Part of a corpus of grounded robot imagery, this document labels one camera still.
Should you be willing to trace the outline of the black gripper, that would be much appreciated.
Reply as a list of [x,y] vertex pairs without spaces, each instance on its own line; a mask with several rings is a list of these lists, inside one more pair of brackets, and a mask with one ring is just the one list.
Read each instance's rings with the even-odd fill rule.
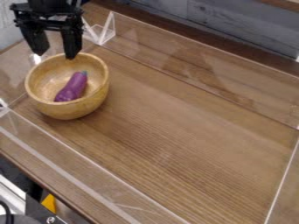
[[13,3],[15,26],[35,54],[42,56],[50,49],[46,31],[61,32],[66,58],[74,60],[82,50],[83,9],[82,0],[25,0]]

